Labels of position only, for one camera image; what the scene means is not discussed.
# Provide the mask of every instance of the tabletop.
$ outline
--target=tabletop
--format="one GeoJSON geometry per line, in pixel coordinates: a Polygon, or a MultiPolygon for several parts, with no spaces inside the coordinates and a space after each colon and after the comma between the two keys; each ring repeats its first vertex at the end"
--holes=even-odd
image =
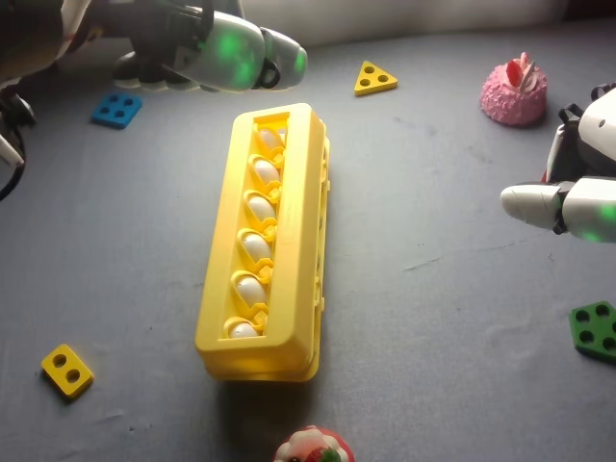
{"type": "Polygon", "coordinates": [[[616,301],[616,247],[525,226],[499,194],[541,177],[559,108],[616,80],[615,39],[603,20],[309,50],[285,92],[138,90],[123,131],[90,115],[127,43],[68,57],[26,86],[39,123],[0,204],[1,458],[267,462],[318,424],[358,461],[611,460],[616,371],[567,317],[616,301]],[[507,128],[478,96],[523,51],[548,112],[507,128]],[[354,97],[364,60],[398,88],[354,97]],[[218,382],[193,336],[232,123],[295,102],[331,140],[320,371],[218,382]],[[62,343],[96,376],[71,404],[41,377],[62,343]]]}

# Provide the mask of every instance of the black wire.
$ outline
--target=black wire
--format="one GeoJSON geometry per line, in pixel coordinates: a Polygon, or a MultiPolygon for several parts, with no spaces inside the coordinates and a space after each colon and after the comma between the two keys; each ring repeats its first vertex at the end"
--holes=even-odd
{"type": "Polygon", "coordinates": [[[17,185],[19,184],[19,180],[21,180],[21,176],[23,175],[23,171],[26,168],[26,146],[23,142],[23,138],[21,138],[19,130],[15,128],[13,132],[19,140],[19,149],[21,150],[21,158],[23,159],[23,165],[15,169],[15,171],[13,172],[13,176],[11,177],[9,182],[5,185],[4,188],[2,188],[2,190],[0,190],[0,201],[4,200],[7,195],[12,193],[13,190],[17,187],[17,185]]]}

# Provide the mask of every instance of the yellow egg carton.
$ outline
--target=yellow egg carton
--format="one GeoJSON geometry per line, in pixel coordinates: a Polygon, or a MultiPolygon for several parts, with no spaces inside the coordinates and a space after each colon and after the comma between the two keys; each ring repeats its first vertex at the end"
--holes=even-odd
{"type": "Polygon", "coordinates": [[[195,345],[225,380],[319,368],[329,140],[307,104],[233,124],[195,345]]]}

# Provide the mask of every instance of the white egg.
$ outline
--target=white egg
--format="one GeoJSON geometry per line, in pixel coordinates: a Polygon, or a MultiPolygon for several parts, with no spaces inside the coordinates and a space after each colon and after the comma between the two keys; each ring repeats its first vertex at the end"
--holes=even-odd
{"type": "Polygon", "coordinates": [[[282,146],[280,138],[277,137],[276,134],[272,132],[269,128],[262,128],[261,130],[259,130],[259,136],[261,137],[261,140],[265,142],[269,149],[282,146]]]}
{"type": "Polygon", "coordinates": [[[278,170],[276,170],[276,167],[271,162],[259,159],[254,163],[254,168],[265,184],[270,181],[280,181],[280,173],[278,173],[278,170]]]}
{"type": "Polygon", "coordinates": [[[242,238],[244,247],[248,251],[248,254],[252,257],[252,260],[258,262],[262,258],[271,258],[271,250],[266,240],[258,234],[248,233],[242,238]]]}
{"type": "Polygon", "coordinates": [[[276,218],[276,211],[270,202],[259,195],[252,195],[248,199],[248,207],[250,207],[260,221],[266,218],[276,218]]]}
{"type": "Polygon", "coordinates": [[[254,276],[245,276],[237,284],[238,293],[249,307],[267,301],[266,290],[254,276]]]}
{"type": "Polygon", "coordinates": [[[257,337],[259,334],[254,327],[248,322],[239,322],[229,332],[229,337],[232,339],[241,339],[244,337],[257,337]]]}

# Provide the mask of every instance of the blue block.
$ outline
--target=blue block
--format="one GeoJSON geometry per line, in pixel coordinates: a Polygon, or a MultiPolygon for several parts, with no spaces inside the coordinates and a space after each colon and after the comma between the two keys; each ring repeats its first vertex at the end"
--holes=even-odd
{"type": "Polygon", "coordinates": [[[128,93],[109,93],[98,105],[92,122],[114,128],[126,128],[141,109],[141,98],[128,93]]]}

